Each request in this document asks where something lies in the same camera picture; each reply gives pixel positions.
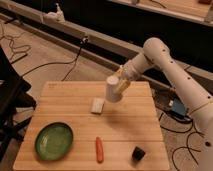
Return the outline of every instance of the green plate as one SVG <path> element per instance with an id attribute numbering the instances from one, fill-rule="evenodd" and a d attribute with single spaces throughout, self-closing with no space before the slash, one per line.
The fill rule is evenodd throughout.
<path id="1" fill-rule="evenodd" d="M 72 129 L 65 123 L 55 122 L 39 132 L 35 150 L 42 160 L 58 160 L 69 151 L 72 142 Z"/>

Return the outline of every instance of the white sponge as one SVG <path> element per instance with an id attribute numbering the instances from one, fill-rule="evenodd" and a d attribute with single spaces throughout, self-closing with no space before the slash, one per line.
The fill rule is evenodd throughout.
<path id="1" fill-rule="evenodd" d="M 91 108 L 91 113 L 101 114 L 104 106 L 104 99 L 102 98 L 94 98 Z"/>

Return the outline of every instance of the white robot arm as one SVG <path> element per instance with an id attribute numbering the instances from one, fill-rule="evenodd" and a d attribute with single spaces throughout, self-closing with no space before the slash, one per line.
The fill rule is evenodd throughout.
<path id="1" fill-rule="evenodd" d="M 158 38 L 144 43 L 143 52 L 129 60 L 119 71 L 119 78 L 107 79 L 106 99 L 121 100 L 129 82 L 137 80 L 146 70 L 158 67 L 188 108 L 189 116 L 205 134 L 198 171 L 213 170 L 213 97 L 170 56 L 169 48 Z"/>

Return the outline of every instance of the cable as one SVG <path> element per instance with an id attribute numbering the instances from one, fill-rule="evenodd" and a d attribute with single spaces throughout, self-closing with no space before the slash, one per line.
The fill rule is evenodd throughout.
<path id="1" fill-rule="evenodd" d="M 192 154 L 191 150 L 190 150 L 190 147 L 189 147 L 189 138 L 194 135 L 194 134 L 199 134 L 198 132 L 191 132 L 187 138 L 186 138 L 186 147 L 188 148 L 188 151 L 189 151 L 189 154 L 191 155 L 191 157 L 193 158 L 193 160 L 195 161 L 195 163 L 198 165 L 198 161 L 197 159 L 195 158 L 195 156 Z"/>
<path id="2" fill-rule="evenodd" d="M 149 0 L 149 1 L 160 5 L 164 9 L 167 9 L 165 5 L 163 5 L 162 3 L 158 2 L 158 1 L 155 1 L 155 0 Z"/>
<path id="3" fill-rule="evenodd" d="M 35 68 L 30 69 L 29 71 L 27 71 L 26 73 L 22 74 L 21 76 L 24 77 L 24 76 L 30 74 L 31 72 L 33 72 L 33 71 L 35 71 L 35 70 L 37 70 L 37 69 L 39 69 L 39 68 L 42 68 L 42 67 L 44 67 L 44 66 L 48 66 L 48 65 L 64 65 L 64 64 L 69 65 L 69 64 L 73 64 L 73 63 L 74 63 L 74 66 L 69 70 L 69 72 L 68 72 L 68 73 L 64 76 L 64 78 L 62 79 L 62 80 L 65 80 L 66 77 L 68 76 L 68 74 L 75 68 L 76 62 L 77 62 L 78 57 L 79 57 L 79 55 L 80 55 L 80 53 L 81 53 L 81 50 L 82 50 L 82 48 L 83 48 L 83 45 L 86 44 L 86 43 L 87 43 L 87 41 L 83 41 L 83 40 L 81 41 L 81 43 L 80 43 L 80 48 L 79 48 L 79 51 L 78 51 L 78 53 L 77 53 L 77 56 L 76 56 L 73 60 L 71 60 L 71 61 L 69 61 L 69 62 L 48 62 L 48 63 L 42 64 L 42 65 L 39 65 L 39 66 L 37 66 L 37 67 L 35 67 Z"/>
<path id="4" fill-rule="evenodd" d="M 162 119 L 162 117 L 164 116 L 164 114 L 165 114 L 165 112 L 161 113 L 161 116 L 159 117 L 159 120 Z M 160 125 L 160 127 L 161 127 L 162 129 L 164 129 L 164 130 L 166 130 L 166 131 L 169 131 L 169 132 L 172 132 L 172 133 L 185 134 L 185 133 L 191 131 L 192 128 L 193 128 L 193 122 L 190 122 L 190 123 L 191 123 L 191 126 L 190 126 L 187 130 L 185 130 L 185 131 L 176 131 L 176 130 L 172 130 L 172 129 L 166 128 L 166 127 L 164 127 L 164 126 L 162 126 L 162 125 Z"/>
<path id="5" fill-rule="evenodd" d="M 82 50 L 82 47 L 83 47 L 84 43 L 83 42 L 81 43 L 81 46 L 80 46 L 79 51 L 78 51 L 78 53 L 76 55 L 73 67 L 67 72 L 67 74 L 64 76 L 64 78 L 61 81 L 65 81 L 67 76 L 75 69 L 77 61 L 78 61 L 78 58 L 79 58 L 79 55 L 81 54 L 81 50 Z"/>
<path id="6" fill-rule="evenodd" d="M 203 134 L 202 134 L 202 133 L 197 132 L 197 131 L 191 132 L 189 135 L 187 135 L 187 138 L 186 138 L 186 146 L 178 147 L 178 148 L 176 148 L 176 149 L 172 152 L 172 162 L 173 162 L 173 165 L 174 165 L 174 167 L 175 167 L 176 170 L 180 170 L 180 169 L 178 169 L 178 167 L 177 167 L 177 165 L 176 165 L 176 163 L 175 163 L 174 154 L 175 154 L 178 150 L 180 150 L 180 149 L 187 149 L 188 152 L 189 152 L 189 154 L 190 154 L 190 156 L 191 156 L 192 159 L 194 160 L 194 162 L 198 165 L 198 161 L 197 161 L 197 159 L 195 158 L 195 156 L 193 155 L 192 151 L 194 151 L 194 152 L 201 152 L 201 150 L 197 150 L 197 149 L 191 148 L 190 145 L 189 145 L 189 139 L 190 139 L 190 137 L 191 137 L 192 135 L 194 135 L 194 134 L 198 134 L 198 135 L 200 135 L 200 136 L 203 138 Z"/>
<path id="7" fill-rule="evenodd" d="M 174 158 L 174 156 L 175 156 L 175 153 L 178 151 L 178 150 L 180 150 L 180 149 L 187 149 L 187 150 L 192 150 L 192 151 L 195 151 L 195 152 L 201 152 L 200 150 L 197 150 L 197 149 L 194 149 L 194 148 L 190 148 L 190 147 L 185 147 L 185 146 L 181 146 L 181 147 L 178 147 L 178 148 L 176 148 L 173 152 L 172 152 L 172 163 L 173 163 L 173 165 L 174 165 L 174 167 L 175 167 L 175 169 L 177 170 L 177 171 L 180 171 L 180 169 L 177 167 L 177 165 L 176 165 L 176 163 L 175 163 L 175 158 Z"/>
<path id="8" fill-rule="evenodd" d="M 6 35 L 2 22 L 0 22 L 0 24 L 1 24 L 1 32 L 2 32 L 0 41 L 3 39 L 8 40 L 9 48 L 12 52 L 12 56 L 9 58 L 9 60 L 11 61 L 14 58 L 14 56 L 16 56 L 17 54 L 22 54 L 23 56 L 26 56 L 27 52 L 31 49 L 30 45 L 15 46 L 15 39 L 19 39 L 25 32 L 21 33 L 18 36 Z"/>

